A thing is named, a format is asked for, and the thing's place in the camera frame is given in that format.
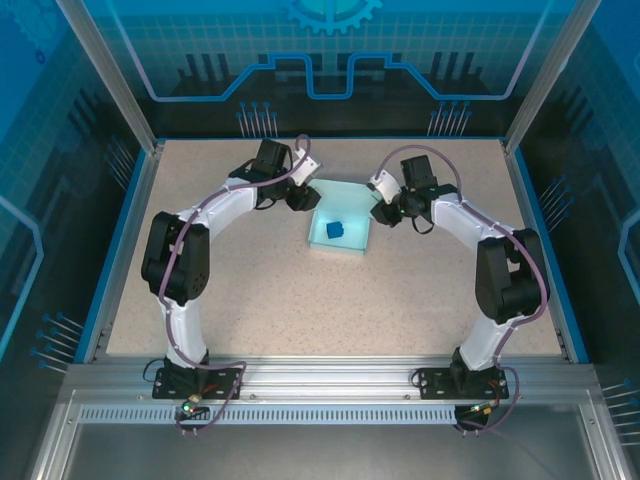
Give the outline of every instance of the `beige work surface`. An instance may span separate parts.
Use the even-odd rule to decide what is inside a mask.
[[[324,168],[317,178],[366,183],[404,140],[314,140]],[[460,170],[465,196],[494,218],[522,227],[497,140],[414,140],[440,149]],[[157,299],[140,277],[153,216],[200,202],[227,174],[253,158],[258,140],[168,141],[149,199],[109,340],[110,355],[162,355],[167,348]],[[402,178],[401,155],[388,167]],[[440,183],[452,182],[431,156]],[[250,212],[214,241],[211,277],[200,297],[202,330],[212,354],[451,354],[479,312],[474,254],[448,232],[416,234],[372,222],[366,255],[310,249],[312,212],[284,202]],[[505,353],[557,354],[551,318],[520,328]]]

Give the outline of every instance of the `blue cube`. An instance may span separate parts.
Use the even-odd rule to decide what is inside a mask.
[[[344,228],[341,222],[327,223],[327,236],[331,238],[340,238],[344,235]]]

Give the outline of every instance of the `gear logo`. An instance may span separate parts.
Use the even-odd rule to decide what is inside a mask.
[[[0,15],[11,12],[13,20],[36,48],[53,40],[58,24],[53,0],[0,0]]]
[[[296,20],[301,28],[311,27],[314,34],[336,30],[345,34],[349,28],[359,28],[362,20],[371,20],[381,0],[285,0],[289,20]]]

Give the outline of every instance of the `light blue tray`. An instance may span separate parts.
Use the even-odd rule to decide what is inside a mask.
[[[313,212],[309,246],[329,252],[364,255],[369,242],[370,211],[379,198],[359,183],[314,179],[309,186],[322,196]],[[340,222],[344,235],[330,239],[327,223]]]

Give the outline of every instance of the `metal vent grille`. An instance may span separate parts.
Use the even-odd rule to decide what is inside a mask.
[[[210,406],[185,424],[206,423],[218,406]],[[456,423],[452,405],[231,405],[224,425],[442,425]],[[89,405],[80,423],[165,425],[174,422],[174,405]]]

